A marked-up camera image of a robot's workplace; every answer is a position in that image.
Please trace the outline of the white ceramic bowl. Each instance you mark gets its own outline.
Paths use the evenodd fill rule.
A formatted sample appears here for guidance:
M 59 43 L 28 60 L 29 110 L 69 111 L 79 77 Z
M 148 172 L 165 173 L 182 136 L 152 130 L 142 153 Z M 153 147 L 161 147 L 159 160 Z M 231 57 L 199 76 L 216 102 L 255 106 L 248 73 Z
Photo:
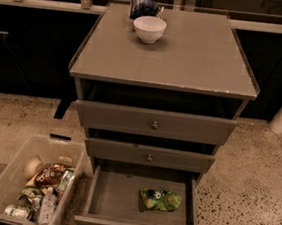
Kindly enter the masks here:
M 142 16 L 133 21 L 136 35 L 146 44 L 155 43 L 165 33 L 166 22 L 156 16 Z

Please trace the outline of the top grey drawer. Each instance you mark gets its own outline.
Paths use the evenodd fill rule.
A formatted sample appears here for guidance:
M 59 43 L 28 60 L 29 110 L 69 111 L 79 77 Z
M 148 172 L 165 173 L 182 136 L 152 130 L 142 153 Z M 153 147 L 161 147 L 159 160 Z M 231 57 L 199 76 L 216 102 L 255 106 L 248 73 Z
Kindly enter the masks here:
M 236 122 L 224 118 L 77 100 L 81 125 L 85 128 L 187 142 L 223 145 Z

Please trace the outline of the clear plastic water bottle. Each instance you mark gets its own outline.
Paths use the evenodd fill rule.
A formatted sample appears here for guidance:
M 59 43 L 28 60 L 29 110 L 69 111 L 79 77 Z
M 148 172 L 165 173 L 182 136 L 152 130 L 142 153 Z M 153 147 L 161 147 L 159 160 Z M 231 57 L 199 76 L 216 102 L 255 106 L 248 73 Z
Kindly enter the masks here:
M 47 225 L 50 223 L 56 209 L 56 199 L 57 197 L 53 193 L 53 188 L 49 187 L 46 190 L 45 196 L 42 198 L 39 217 L 37 219 L 38 225 Z

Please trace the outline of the tan bowl in bin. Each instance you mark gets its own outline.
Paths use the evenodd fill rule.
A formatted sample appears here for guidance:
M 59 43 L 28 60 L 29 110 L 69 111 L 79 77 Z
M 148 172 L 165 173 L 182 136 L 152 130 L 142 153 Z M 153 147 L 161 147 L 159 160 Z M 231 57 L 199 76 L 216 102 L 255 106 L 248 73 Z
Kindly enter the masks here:
M 30 180 L 35 176 L 39 171 L 43 169 L 43 163 L 39 156 L 32 156 L 26 162 L 25 167 L 23 168 L 23 175 L 26 180 Z

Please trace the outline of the silver green can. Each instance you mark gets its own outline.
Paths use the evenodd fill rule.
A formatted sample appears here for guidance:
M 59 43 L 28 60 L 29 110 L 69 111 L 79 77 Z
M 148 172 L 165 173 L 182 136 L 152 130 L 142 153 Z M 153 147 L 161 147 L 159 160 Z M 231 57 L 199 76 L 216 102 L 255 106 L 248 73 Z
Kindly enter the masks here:
M 6 206 L 4 213 L 14 218 L 28 220 L 31 217 L 31 210 L 27 206 L 9 204 Z

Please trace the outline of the green crumpled snack bag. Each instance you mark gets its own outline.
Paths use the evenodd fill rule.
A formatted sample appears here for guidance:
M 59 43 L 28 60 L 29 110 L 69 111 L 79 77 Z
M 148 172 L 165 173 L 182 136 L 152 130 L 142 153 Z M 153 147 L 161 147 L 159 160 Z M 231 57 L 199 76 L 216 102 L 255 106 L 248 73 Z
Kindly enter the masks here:
M 19 197 L 17 197 L 18 200 L 26 200 L 33 203 L 41 202 L 41 199 L 43 198 L 43 193 L 40 188 L 32 188 L 32 187 L 26 187 L 21 192 Z

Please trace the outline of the bottom grey open drawer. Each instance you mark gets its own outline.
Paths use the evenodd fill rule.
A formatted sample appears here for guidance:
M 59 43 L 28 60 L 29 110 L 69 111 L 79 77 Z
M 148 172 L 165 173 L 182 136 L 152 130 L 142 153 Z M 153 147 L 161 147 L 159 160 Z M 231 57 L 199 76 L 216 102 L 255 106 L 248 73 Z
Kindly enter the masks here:
M 197 225 L 195 177 L 186 171 L 101 161 L 77 225 Z M 147 210 L 140 190 L 173 191 L 181 197 L 172 212 Z

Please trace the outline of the clear plastic storage bin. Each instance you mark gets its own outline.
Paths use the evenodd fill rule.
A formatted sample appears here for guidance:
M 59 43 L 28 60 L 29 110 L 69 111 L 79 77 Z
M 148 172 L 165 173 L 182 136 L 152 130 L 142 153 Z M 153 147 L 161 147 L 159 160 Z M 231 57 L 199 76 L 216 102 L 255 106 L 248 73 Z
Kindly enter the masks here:
M 4 210 L 9 204 L 16 203 L 26 179 L 23 169 L 27 162 L 33 157 L 38 156 L 44 166 L 47 164 L 62 163 L 76 167 L 77 171 L 73 174 L 75 178 L 82 172 L 82 162 L 84 160 L 84 147 L 63 139 L 54 139 L 48 136 L 33 135 L 17 151 L 15 157 L 9 162 L 0 175 L 0 224 L 1 225 L 37 225 L 30 221 L 6 216 Z M 55 211 L 53 220 L 48 225 L 61 225 L 64 217 L 64 209 L 67 208 L 74 192 L 74 181 L 65 190 L 65 199 L 60 202 L 60 207 Z

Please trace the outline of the brown snack bag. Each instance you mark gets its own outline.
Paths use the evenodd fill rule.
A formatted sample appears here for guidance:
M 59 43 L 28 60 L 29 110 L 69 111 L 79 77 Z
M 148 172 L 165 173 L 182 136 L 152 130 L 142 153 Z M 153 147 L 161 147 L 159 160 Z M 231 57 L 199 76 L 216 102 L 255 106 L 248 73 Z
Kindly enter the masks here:
M 68 170 L 72 170 L 72 168 L 62 164 L 50 165 L 38 171 L 26 185 L 41 188 L 56 188 L 62 180 L 64 173 Z

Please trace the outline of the green rice chip bag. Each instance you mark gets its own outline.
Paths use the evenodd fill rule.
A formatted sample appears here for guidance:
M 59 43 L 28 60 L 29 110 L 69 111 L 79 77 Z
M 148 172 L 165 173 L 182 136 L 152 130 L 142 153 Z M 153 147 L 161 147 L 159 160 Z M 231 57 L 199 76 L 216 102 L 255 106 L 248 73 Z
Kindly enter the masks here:
M 172 191 L 142 188 L 139 194 L 147 210 L 171 212 L 179 209 L 180 195 Z

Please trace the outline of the middle grey drawer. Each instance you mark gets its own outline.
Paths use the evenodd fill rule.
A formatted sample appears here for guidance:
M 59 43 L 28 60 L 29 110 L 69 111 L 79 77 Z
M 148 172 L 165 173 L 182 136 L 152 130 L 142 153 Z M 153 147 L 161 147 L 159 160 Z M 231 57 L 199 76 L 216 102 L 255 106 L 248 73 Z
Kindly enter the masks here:
M 216 160 L 214 155 L 94 138 L 87 139 L 85 145 L 91 157 L 195 173 L 206 173 Z

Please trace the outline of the green soda can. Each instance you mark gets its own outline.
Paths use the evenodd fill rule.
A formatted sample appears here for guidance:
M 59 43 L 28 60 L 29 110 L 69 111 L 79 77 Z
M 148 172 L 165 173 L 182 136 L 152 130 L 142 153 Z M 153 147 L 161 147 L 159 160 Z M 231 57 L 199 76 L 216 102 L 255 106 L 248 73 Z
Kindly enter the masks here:
M 67 186 L 69 182 L 72 180 L 72 178 L 73 178 L 73 171 L 71 171 L 70 169 L 65 170 L 55 190 L 57 192 L 63 193 L 67 189 Z

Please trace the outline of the dark blue chip bag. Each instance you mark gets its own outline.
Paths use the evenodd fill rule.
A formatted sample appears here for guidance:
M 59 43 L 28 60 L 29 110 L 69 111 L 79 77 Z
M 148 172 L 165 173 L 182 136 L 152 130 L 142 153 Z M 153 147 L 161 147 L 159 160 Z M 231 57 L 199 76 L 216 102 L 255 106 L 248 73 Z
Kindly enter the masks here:
M 129 12 L 130 19 L 138 19 L 142 16 L 159 17 L 164 11 L 163 6 L 159 6 L 154 0 L 131 0 L 131 11 Z

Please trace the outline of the grey wooden drawer cabinet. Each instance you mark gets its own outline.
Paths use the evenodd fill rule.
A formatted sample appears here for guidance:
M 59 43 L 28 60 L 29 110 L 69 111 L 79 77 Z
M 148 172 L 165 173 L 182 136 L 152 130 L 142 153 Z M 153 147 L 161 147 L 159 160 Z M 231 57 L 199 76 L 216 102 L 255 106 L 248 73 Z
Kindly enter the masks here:
M 259 93 L 223 15 L 165 10 L 167 29 L 140 41 L 126 4 L 99 19 L 70 73 L 77 100 L 234 120 Z M 85 128 L 89 138 L 216 155 L 222 145 Z

